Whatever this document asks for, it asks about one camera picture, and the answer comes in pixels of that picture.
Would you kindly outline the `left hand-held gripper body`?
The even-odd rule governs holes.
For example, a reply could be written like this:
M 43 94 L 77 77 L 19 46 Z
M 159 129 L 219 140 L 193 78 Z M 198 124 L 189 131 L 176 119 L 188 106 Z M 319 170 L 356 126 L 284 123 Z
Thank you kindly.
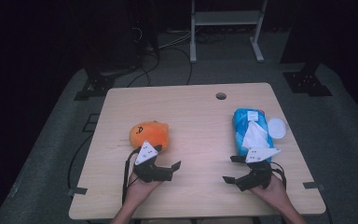
M 157 157 L 158 152 L 155 148 L 147 141 L 144 141 L 135 159 L 133 172 L 147 183 L 152 181 L 171 181 L 172 169 L 158 167 L 155 164 Z

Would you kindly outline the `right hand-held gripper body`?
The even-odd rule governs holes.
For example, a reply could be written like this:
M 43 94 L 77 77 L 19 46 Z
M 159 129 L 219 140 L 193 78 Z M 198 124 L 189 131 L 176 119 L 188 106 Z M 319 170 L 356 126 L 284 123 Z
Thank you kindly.
M 250 173 L 237 179 L 238 188 L 241 191 L 252 189 L 254 187 L 269 185 L 272 168 L 269 159 L 280 153 L 277 148 L 252 148 L 248 150 L 245 157 L 245 164 L 250 168 Z

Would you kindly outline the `orange plush toy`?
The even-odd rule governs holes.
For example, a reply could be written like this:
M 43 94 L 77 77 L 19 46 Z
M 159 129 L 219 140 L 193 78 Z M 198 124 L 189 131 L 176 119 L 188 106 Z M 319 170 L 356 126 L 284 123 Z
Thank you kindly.
M 161 150 L 166 150 L 169 144 L 169 125 L 158 121 L 138 123 L 131 128 L 129 141 L 134 149 L 147 141 L 153 147 L 161 146 Z

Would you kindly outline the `white wet wipe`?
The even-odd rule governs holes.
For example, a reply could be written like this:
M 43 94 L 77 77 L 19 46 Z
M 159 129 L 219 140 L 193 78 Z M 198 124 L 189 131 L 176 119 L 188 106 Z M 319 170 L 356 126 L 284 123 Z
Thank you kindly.
M 256 122 L 251 120 L 243 137 L 241 144 L 247 149 L 252 148 L 268 148 L 268 133 Z

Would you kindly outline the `blue wet wipe pack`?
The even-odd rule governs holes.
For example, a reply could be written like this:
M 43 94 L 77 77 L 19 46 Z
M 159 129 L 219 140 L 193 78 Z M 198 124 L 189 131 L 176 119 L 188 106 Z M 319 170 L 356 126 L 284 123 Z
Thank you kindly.
M 233 129 L 235 132 L 235 144 L 236 151 L 238 156 L 246 156 L 248 153 L 247 148 L 242 147 L 243 137 L 248 128 L 248 123 L 253 120 L 259 124 L 267 133 L 268 133 L 268 148 L 274 148 L 273 141 L 268 131 L 268 124 L 265 117 L 265 113 L 262 110 L 253 109 L 253 108 L 238 108 L 233 115 L 232 123 Z

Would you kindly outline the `person's right hand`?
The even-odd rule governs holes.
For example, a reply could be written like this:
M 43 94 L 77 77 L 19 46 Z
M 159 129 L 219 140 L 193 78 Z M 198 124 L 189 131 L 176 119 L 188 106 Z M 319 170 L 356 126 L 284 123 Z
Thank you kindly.
M 250 191 L 279 213 L 290 205 L 283 183 L 276 175 L 271 176 L 266 188 L 254 187 Z

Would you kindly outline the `person's left hand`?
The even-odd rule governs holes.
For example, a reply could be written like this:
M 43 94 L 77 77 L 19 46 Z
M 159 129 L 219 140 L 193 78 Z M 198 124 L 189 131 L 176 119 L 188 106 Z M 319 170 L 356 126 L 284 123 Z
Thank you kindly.
M 161 181 L 144 182 L 135 173 L 132 173 L 130 175 L 130 183 L 127 186 L 125 203 L 132 205 L 142 204 L 161 184 Z

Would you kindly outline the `white round lid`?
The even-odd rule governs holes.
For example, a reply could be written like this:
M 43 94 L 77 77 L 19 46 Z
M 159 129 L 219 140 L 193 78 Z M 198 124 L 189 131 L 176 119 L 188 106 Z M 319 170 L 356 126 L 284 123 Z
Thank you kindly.
M 270 119 L 268 121 L 268 133 L 274 139 L 282 139 L 287 133 L 286 124 L 279 118 Z

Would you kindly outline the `grey tape strip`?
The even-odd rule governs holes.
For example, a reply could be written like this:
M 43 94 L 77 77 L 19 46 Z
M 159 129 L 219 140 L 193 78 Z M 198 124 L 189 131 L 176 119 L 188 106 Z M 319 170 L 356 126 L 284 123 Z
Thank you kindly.
M 305 189 L 317 189 L 321 191 L 325 190 L 325 186 L 323 184 L 316 182 L 304 182 L 303 186 Z
M 76 194 L 85 195 L 87 191 L 88 190 L 85 188 L 73 188 L 73 189 L 68 189 L 67 195 L 68 196 L 75 196 Z

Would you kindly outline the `black stand base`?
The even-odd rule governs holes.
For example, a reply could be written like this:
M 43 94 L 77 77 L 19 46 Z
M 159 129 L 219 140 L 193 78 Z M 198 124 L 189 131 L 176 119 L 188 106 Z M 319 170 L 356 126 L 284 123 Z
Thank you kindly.
M 116 82 L 113 75 L 103 75 L 96 67 L 86 67 L 85 72 L 87 79 L 82 89 L 76 93 L 75 101 L 86 101 L 90 97 L 103 97 Z
M 306 93 L 308 96 L 331 96 L 331 91 L 316 77 L 319 62 L 306 62 L 299 71 L 283 72 L 283 76 L 293 93 Z

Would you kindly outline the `white metal stand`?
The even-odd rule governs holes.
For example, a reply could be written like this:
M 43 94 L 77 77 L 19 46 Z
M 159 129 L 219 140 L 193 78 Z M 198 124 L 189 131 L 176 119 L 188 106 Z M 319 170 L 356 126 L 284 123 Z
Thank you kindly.
M 196 0 L 191 0 L 190 44 L 189 60 L 197 61 L 196 28 L 201 26 L 229 26 L 229 25 L 254 25 L 254 34 L 250 37 L 250 44 L 259 63 L 265 61 L 258 45 L 258 39 L 265 17 L 269 0 L 263 0 L 258 10 L 243 11 L 197 11 Z

